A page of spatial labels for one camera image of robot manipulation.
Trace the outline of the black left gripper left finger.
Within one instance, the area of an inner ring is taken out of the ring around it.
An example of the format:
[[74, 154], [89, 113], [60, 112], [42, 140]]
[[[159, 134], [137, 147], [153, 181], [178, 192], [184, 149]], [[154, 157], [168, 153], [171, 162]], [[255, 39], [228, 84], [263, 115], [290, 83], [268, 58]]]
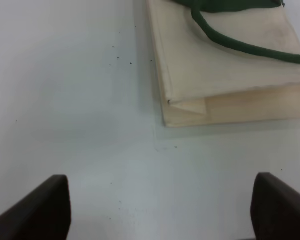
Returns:
[[71, 223], [68, 178], [53, 175], [0, 215], [0, 240], [66, 240]]

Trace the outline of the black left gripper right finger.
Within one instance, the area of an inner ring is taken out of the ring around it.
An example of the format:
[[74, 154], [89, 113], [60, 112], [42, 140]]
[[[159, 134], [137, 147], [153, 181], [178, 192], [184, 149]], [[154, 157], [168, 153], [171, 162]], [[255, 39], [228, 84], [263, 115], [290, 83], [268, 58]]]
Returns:
[[255, 178], [250, 216], [257, 240], [300, 240], [300, 193], [269, 172]]

